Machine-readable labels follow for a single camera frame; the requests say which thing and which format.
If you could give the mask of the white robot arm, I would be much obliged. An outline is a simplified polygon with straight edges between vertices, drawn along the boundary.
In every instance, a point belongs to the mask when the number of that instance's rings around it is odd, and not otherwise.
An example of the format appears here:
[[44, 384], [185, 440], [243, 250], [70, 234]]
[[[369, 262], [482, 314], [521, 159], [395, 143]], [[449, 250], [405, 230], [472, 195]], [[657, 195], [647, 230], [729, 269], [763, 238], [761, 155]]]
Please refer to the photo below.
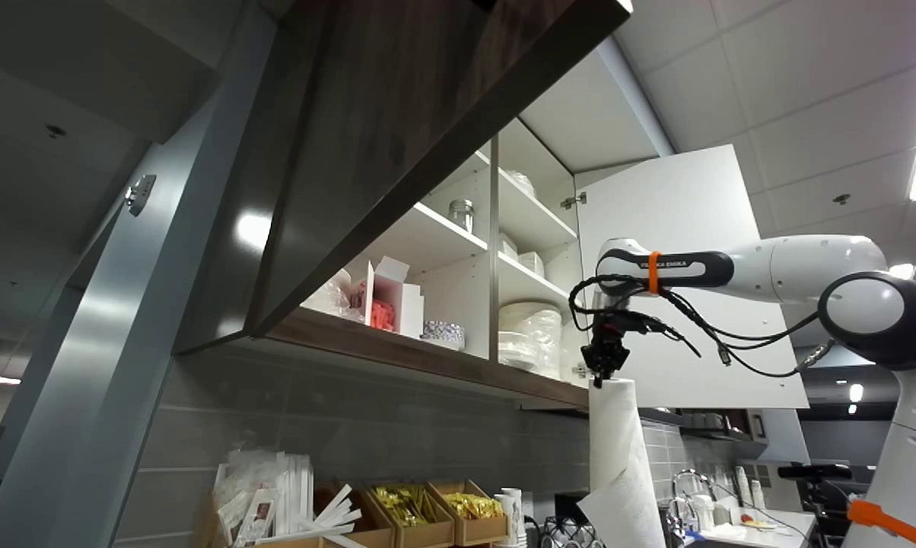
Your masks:
[[863, 495], [846, 500], [843, 548], [916, 548], [916, 281], [886, 275], [882, 250], [863, 234], [792, 234], [693, 252], [613, 242], [569, 293], [569, 314], [590, 336], [580, 355], [597, 387], [626, 363], [626, 332], [667, 332], [679, 342], [673, 325], [633, 311], [633, 295], [667, 297], [713, 338], [723, 367], [740, 363], [740, 351], [778, 342], [713, 325], [679, 286], [777, 304], [809, 303], [812, 314], [795, 329], [823, 323], [837, 345], [898, 379], [898, 404], [874, 481]]

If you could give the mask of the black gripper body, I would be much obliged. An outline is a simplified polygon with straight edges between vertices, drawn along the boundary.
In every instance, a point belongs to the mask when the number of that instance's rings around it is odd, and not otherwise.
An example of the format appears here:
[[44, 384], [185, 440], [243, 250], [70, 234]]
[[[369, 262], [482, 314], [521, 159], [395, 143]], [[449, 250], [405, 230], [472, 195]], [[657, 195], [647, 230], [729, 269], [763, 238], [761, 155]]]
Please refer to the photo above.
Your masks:
[[580, 348], [583, 367], [606, 375], [606, 359], [630, 355], [625, 348], [626, 320], [617, 314], [597, 314], [590, 325], [590, 342]]

